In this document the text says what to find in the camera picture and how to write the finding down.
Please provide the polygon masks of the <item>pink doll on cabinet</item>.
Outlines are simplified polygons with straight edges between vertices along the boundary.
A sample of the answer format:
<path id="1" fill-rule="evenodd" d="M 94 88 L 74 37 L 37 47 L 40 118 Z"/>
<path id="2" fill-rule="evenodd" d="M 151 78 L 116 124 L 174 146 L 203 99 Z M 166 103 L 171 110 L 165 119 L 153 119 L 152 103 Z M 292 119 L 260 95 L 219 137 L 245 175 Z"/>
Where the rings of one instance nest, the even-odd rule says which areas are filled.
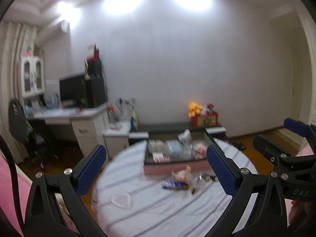
<path id="1" fill-rule="evenodd" d="M 33 50 L 31 47 L 28 47 L 26 49 L 26 57 L 32 57 L 33 56 Z"/>

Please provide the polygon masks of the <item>clear crumpled plastic bag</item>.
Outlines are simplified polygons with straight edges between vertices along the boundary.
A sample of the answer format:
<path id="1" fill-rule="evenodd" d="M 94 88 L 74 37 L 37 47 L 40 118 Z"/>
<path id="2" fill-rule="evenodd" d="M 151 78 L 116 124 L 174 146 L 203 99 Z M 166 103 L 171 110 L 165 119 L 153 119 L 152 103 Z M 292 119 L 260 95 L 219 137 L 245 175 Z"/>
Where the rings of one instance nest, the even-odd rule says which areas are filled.
<path id="1" fill-rule="evenodd" d="M 212 176 L 208 173 L 202 172 L 192 178 L 190 184 L 191 194 L 195 194 L 198 190 L 202 189 L 203 186 L 208 182 L 217 181 L 216 176 Z"/>

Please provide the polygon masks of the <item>jointed doll figure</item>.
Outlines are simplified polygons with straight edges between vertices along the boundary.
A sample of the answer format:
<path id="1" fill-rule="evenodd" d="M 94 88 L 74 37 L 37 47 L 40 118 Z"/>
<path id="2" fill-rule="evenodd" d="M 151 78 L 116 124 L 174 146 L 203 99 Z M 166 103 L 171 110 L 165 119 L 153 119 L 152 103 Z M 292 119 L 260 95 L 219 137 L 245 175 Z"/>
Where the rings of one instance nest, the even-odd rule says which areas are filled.
<path id="1" fill-rule="evenodd" d="M 172 172 L 171 174 L 174 177 L 175 181 L 185 183 L 187 185 L 189 185 L 191 183 L 191 180 L 193 179 L 191 167 L 189 165 L 187 165 L 185 169 L 178 172 Z"/>

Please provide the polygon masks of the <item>black white tv bench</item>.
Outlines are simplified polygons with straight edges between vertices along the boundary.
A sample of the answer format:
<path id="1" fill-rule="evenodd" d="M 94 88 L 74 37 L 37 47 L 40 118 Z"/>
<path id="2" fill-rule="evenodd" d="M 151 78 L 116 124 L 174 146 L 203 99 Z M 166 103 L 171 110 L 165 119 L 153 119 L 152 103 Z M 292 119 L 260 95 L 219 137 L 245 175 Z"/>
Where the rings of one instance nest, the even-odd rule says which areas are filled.
<path id="1" fill-rule="evenodd" d="M 110 158 L 115 157 L 123 149 L 146 140 L 151 134 L 179 134 L 188 129 L 190 132 L 206 130 L 209 135 L 220 140 L 226 140 L 227 130 L 220 124 L 211 127 L 194 127 L 190 122 L 172 124 L 140 125 L 137 130 L 131 129 L 129 122 L 121 122 L 119 130 L 106 130 L 103 132 L 105 146 Z"/>

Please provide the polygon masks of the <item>red toy box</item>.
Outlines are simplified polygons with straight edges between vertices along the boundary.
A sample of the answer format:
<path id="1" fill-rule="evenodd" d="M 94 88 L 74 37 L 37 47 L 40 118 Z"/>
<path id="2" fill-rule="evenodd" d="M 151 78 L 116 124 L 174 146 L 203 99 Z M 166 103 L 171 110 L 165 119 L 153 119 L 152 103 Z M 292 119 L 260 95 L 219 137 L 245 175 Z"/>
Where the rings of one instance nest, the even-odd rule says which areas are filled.
<path id="1" fill-rule="evenodd" d="M 194 127 L 212 127 L 218 124 L 218 113 L 196 115 L 190 119 Z"/>

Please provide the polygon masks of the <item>black speaker box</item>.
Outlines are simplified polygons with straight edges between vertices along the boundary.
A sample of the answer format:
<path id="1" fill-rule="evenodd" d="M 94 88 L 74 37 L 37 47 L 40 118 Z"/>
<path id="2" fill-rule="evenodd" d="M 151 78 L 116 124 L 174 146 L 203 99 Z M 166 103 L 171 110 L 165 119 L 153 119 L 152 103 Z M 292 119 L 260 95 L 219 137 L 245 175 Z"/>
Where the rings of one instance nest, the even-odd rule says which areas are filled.
<path id="1" fill-rule="evenodd" d="M 99 78 L 102 76 L 102 62 L 100 60 L 90 60 L 87 62 L 87 74 Z"/>

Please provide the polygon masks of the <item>white power adapter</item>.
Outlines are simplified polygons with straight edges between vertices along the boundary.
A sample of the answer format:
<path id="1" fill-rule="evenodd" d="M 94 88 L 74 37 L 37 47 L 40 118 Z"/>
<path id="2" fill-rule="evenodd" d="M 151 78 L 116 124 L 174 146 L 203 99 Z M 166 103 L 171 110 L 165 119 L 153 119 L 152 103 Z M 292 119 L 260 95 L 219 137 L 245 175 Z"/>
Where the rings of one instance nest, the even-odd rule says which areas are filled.
<path id="1" fill-rule="evenodd" d="M 192 141 L 191 132 L 189 129 L 186 129 L 178 135 L 178 140 L 180 143 L 190 143 Z"/>

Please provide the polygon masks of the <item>orange lid bottle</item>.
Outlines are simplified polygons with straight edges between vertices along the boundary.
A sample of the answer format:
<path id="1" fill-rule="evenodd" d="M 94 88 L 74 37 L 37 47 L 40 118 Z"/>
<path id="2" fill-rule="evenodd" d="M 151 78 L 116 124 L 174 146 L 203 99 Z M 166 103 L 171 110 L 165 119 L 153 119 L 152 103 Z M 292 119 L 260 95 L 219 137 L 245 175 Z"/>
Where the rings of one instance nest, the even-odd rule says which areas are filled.
<path id="1" fill-rule="evenodd" d="M 110 124 L 114 124 L 116 122 L 116 115 L 114 112 L 114 107 L 112 105 L 108 106 L 108 120 Z"/>

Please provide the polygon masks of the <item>blue snack packet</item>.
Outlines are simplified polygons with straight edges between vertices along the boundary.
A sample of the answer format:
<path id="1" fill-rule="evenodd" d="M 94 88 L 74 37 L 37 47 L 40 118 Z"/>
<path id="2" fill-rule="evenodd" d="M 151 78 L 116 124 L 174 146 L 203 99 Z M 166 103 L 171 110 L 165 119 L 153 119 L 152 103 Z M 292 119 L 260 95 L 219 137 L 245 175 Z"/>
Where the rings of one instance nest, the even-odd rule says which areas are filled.
<path id="1" fill-rule="evenodd" d="M 166 180 L 162 183 L 163 189 L 172 189 L 172 190 L 188 190 L 190 187 L 186 183 L 173 181 L 173 180 Z"/>

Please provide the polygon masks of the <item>striped white table cloth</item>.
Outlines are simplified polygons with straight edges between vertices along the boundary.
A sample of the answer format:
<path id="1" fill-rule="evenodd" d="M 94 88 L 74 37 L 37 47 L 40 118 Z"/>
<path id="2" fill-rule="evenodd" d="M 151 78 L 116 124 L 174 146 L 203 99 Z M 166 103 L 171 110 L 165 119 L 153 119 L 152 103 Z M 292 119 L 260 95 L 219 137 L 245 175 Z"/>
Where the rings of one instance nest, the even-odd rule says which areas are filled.
<path id="1" fill-rule="evenodd" d="M 197 192 L 163 189 L 170 176 L 146 176 L 147 143 L 118 153 L 98 176 L 92 208 L 107 236 L 205 236 L 232 197 L 209 181 Z"/>

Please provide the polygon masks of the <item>pink black storage box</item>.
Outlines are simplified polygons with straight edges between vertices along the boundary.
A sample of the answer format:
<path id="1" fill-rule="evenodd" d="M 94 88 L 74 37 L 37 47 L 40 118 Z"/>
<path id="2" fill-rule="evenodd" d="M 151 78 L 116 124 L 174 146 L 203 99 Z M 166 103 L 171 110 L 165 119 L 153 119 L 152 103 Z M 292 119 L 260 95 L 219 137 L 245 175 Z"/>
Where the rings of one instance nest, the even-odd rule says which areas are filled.
<path id="1" fill-rule="evenodd" d="M 144 156 L 144 174 L 164 175 L 191 168 L 192 172 L 210 171 L 207 148 L 214 143 L 206 130 L 151 132 Z"/>

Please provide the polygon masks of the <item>rose gold white device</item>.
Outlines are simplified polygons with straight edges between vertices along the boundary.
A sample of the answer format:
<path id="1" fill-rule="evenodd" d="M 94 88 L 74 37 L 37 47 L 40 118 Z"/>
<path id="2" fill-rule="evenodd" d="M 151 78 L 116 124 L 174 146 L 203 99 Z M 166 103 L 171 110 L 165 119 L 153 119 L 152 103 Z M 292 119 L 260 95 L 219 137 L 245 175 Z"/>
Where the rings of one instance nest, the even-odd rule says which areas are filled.
<path id="1" fill-rule="evenodd" d="M 162 140 L 149 140 L 147 150 L 154 163 L 170 163 L 166 145 Z"/>

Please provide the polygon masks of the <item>black computer tower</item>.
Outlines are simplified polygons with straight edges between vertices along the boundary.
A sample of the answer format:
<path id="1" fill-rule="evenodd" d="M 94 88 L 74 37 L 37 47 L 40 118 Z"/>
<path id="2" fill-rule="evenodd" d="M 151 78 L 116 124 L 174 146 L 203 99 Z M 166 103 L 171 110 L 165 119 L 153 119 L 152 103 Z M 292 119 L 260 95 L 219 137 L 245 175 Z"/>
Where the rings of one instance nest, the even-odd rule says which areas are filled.
<path id="1" fill-rule="evenodd" d="M 103 78 L 85 79 L 84 84 L 87 108 L 97 108 L 108 101 Z"/>

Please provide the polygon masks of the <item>white desk with drawers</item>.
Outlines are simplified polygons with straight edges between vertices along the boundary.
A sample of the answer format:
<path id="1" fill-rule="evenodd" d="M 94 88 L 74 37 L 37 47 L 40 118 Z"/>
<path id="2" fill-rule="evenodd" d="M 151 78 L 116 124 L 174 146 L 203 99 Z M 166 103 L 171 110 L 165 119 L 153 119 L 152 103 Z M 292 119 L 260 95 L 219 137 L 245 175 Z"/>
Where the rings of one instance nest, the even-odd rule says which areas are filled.
<path id="1" fill-rule="evenodd" d="M 29 120 L 42 120 L 47 125 L 71 126 L 84 157 L 100 144 L 105 145 L 103 132 L 109 124 L 107 104 L 92 109 L 43 109 L 33 112 Z"/>

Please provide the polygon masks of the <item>clear plastic container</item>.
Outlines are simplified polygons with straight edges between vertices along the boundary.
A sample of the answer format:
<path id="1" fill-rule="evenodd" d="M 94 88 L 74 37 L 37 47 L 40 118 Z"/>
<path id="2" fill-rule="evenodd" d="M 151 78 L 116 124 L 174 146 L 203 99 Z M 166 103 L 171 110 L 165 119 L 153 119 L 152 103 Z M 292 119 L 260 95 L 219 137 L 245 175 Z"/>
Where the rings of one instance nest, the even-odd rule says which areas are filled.
<path id="1" fill-rule="evenodd" d="M 193 158 L 191 144 L 182 144 L 178 140 L 167 140 L 165 145 L 172 162 L 190 161 Z"/>

